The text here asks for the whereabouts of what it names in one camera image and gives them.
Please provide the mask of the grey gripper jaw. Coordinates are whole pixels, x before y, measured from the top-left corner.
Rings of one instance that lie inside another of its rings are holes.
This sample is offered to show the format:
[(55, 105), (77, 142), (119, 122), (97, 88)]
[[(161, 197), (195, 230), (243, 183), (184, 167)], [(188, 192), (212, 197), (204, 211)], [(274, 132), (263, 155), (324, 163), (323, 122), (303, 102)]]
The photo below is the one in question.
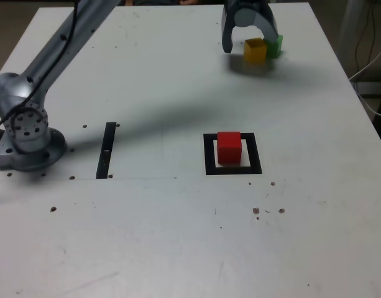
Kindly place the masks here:
[(236, 27), (258, 28), (270, 43), (275, 43), (278, 39), (276, 21), (266, 2), (242, 2), (241, 8), (234, 15), (234, 21)]
[(225, 1), (221, 19), (221, 45), (224, 53), (231, 53), (233, 48), (232, 31), (236, 26), (235, 15), (239, 7), (240, 1)]

